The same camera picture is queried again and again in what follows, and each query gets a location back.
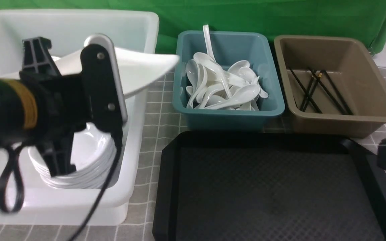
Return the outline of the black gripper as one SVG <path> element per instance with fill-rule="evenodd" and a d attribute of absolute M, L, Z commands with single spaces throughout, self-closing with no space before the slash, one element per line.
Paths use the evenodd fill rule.
<path fill-rule="evenodd" d="M 61 75 L 49 53 L 51 40 L 44 37 L 22 41 L 20 80 L 37 101 L 38 124 L 32 145 L 41 151 L 51 177 L 77 171 L 71 163 L 74 134 L 87 126 L 88 111 L 81 73 Z"/>

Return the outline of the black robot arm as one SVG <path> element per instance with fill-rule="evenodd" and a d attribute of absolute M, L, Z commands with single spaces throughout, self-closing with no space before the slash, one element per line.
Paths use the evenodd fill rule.
<path fill-rule="evenodd" d="M 19 77 L 0 78 L 0 148 L 34 146 L 52 177 L 74 173 L 74 133 L 86 128 L 88 118 L 81 73 L 61 74 L 47 38 L 22 45 Z"/>

